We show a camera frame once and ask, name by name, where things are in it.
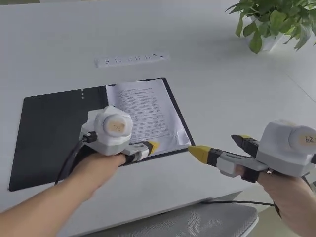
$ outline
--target potted plant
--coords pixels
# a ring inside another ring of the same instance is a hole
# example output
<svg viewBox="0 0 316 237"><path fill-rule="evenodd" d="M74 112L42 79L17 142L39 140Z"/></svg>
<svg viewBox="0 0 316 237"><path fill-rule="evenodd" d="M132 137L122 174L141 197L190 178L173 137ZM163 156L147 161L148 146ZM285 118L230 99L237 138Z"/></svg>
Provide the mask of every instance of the potted plant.
<svg viewBox="0 0 316 237"><path fill-rule="evenodd" d="M243 32L245 37L252 37L249 48L256 54L265 44L276 43L283 34L290 36L284 44L293 38L298 40L296 50L312 33L316 36L316 0L240 0L228 10L229 14L240 13L236 35L240 37ZM244 17L251 17L252 22L243 29Z"/></svg>

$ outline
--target finger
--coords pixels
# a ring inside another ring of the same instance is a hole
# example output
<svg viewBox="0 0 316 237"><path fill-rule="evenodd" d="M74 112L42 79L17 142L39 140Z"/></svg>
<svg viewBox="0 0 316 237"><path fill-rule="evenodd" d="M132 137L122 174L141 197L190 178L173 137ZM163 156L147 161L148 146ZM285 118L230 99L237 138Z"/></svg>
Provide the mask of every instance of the finger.
<svg viewBox="0 0 316 237"><path fill-rule="evenodd" d="M107 161L111 161L115 166L120 166L126 163L126 158L124 154L114 155L114 156L104 156Z"/></svg>
<svg viewBox="0 0 316 237"><path fill-rule="evenodd" d="M242 165L236 165L236 168L235 168L235 173L237 175L240 175L242 176L245 172L245 167L242 166ZM259 174L259 177L258 177L258 180L257 182L261 185L264 185L268 182L271 182L271 180L273 180L273 177L271 174L268 174L268 173L265 173L265 172L260 172Z"/></svg>
<svg viewBox="0 0 316 237"><path fill-rule="evenodd" d="M245 167L243 167L242 165L236 165L236 168L235 168L235 173L237 175L240 175L242 176L245 172Z"/></svg>
<svg viewBox="0 0 316 237"><path fill-rule="evenodd" d="M118 165L122 165L126 163L126 156L124 154L116 155L116 159L118 161Z"/></svg>

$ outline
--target power strip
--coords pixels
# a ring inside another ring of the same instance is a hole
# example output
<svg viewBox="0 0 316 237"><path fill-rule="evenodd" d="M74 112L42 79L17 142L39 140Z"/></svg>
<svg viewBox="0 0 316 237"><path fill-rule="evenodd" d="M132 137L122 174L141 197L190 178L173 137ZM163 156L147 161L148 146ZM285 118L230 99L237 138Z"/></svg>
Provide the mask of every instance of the power strip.
<svg viewBox="0 0 316 237"><path fill-rule="evenodd" d="M97 68L105 68L105 67L111 67L111 66L154 63L154 62L166 61L166 60L170 60L169 54L152 53L152 54L147 54L147 55L99 58L99 59L95 59L94 63Z"/></svg>

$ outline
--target yellow fingertip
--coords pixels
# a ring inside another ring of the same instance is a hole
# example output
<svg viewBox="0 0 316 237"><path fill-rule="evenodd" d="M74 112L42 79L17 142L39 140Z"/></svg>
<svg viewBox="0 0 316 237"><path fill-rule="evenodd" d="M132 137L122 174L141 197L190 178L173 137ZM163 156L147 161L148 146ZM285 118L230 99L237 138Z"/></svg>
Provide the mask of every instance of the yellow fingertip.
<svg viewBox="0 0 316 237"><path fill-rule="evenodd" d="M189 152L200 162L207 164L208 153L211 150L211 147L207 146L189 146Z"/></svg>
<svg viewBox="0 0 316 237"><path fill-rule="evenodd" d="M151 155L158 149L158 147L160 146L160 143L159 142L152 142L152 141L149 141L149 143L152 144L152 146L153 146L153 148L150 152L150 155Z"/></svg>

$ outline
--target grey chair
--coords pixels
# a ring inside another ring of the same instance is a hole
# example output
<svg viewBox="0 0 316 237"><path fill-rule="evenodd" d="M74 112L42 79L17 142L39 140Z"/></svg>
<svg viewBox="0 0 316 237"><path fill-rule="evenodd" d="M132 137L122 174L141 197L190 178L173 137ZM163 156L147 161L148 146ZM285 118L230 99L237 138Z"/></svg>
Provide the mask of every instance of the grey chair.
<svg viewBox="0 0 316 237"><path fill-rule="evenodd" d="M238 204L195 204L85 237L244 237L257 210Z"/></svg>

